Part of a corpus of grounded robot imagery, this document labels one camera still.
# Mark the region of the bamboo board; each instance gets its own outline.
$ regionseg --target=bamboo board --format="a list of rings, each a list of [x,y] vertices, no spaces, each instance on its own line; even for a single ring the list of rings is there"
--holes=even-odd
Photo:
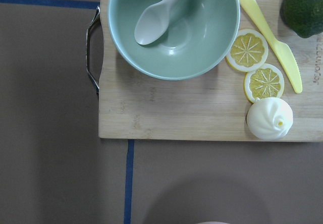
[[[273,52],[267,63],[284,74],[282,97],[293,109],[294,124],[280,141],[323,142],[323,34],[298,37],[279,16],[282,0],[257,0],[278,40],[298,62],[303,92],[292,86]],[[100,1],[104,57],[99,80],[99,136],[121,139],[260,141],[245,117],[251,103],[243,92],[244,74],[225,60],[208,73],[184,81],[163,81],[130,66],[116,50],[107,22],[108,0]],[[241,9],[240,29],[257,29]]]

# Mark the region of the bowl rim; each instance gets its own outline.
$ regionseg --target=bowl rim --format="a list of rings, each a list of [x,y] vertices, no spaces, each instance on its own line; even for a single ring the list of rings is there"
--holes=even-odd
[[[108,22],[108,27],[109,27],[109,32],[110,32],[110,36],[111,39],[115,45],[115,47],[117,48],[118,52],[120,53],[120,55],[131,65],[133,66],[135,69],[137,69],[138,71],[149,75],[151,77],[157,78],[157,79],[163,79],[163,80],[170,80],[170,81],[176,81],[176,80],[185,80],[185,79],[191,79],[191,78],[195,78],[197,76],[203,75],[206,72],[210,71],[211,69],[213,69],[215,66],[217,66],[227,55],[227,53],[230,51],[230,48],[232,47],[234,40],[236,39],[238,30],[239,30],[239,26],[240,26],[240,2],[239,0],[235,0],[235,6],[237,8],[236,10],[236,23],[235,23],[235,30],[233,33],[233,36],[230,40],[230,43],[228,44],[227,48],[224,50],[223,54],[217,59],[215,60],[212,64],[210,64],[209,67],[194,73],[194,74],[190,74],[187,76],[181,76],[181,77],[170,77],[170,76],[161,76],[161,75],[157,75],[154,73],[151,73],[147,70],[144,70],[143,68],[139,67],[136,63],[132,62],[132,60],[123,52],[122,48],[120,47],[120,45],[118,44],[116,38],[115,38],[115,34],[114,34],[114,30],[115,28],[113,28],[112,23],[111,23],[111,11],[112,11],[112,1],[113,0],[108,0],[108,7],[107,7],[107,22]]]

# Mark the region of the green avocado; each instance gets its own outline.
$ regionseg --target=green avocado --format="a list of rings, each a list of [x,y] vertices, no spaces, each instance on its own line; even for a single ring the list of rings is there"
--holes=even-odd
[[[323,32],[323,0],[283,0],[280,15],[302,38]]]

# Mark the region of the lemon slice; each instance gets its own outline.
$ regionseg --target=lemon slice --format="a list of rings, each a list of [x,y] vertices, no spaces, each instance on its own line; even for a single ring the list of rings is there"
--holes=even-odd
[[[234,69],[251,72],[260,68],[268,56],[268,44],[259,32],[242,29],[237,33],[226,60]]]
[[[245,94],[252,103],[256,98],[280,98],[284,92],[284,76],[271,64],[263,64],[259,69],[246,73],[244,79]]]

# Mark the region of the teal bowl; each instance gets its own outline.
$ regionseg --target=teal bowl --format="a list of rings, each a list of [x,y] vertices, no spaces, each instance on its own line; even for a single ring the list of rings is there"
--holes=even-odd
[[[109,0],[112,40],[137,70],[164,80],[190,79],[220,63],[230,50],[240,22],[239,0],[178,0],[168,30],[152,44],[134,37],[143,10],[161,0]]]

